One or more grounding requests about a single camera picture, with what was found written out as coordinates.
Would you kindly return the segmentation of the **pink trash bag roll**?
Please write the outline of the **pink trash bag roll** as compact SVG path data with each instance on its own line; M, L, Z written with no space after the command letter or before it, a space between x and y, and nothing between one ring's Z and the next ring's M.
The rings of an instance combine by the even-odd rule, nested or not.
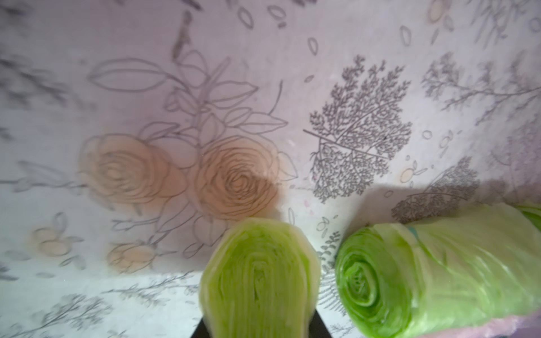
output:
M530 328L540 328L540 310L527 316L511 315L507 318L493 319L478 327L449 329L421 335L421 337L510 337L520 329Z

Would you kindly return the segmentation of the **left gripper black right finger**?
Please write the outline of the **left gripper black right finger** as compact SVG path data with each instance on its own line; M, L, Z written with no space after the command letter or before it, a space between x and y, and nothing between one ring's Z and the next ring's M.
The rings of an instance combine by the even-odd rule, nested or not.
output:
M309 324L309 338L332 338L318 311L314 312Z

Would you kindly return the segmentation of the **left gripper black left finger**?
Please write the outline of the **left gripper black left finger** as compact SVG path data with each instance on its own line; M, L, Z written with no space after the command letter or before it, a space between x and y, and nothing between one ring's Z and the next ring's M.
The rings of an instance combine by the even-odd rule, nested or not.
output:
M194 329L191 338L211 338L211 334L203 318Z

